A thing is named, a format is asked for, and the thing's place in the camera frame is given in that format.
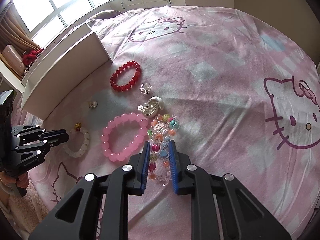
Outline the person's left hand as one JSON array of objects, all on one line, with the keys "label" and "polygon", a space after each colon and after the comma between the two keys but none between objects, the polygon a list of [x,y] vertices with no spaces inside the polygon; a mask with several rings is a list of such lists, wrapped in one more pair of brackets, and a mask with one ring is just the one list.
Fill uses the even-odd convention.
[{"label": "person's left hand", "polygon": [[18,178],[9,176],[6,172],[0,172],[1,181],[9,186],[10,184],[16,184],[18,187],[26,189],[29,185],[28,172],[20,175]]}]

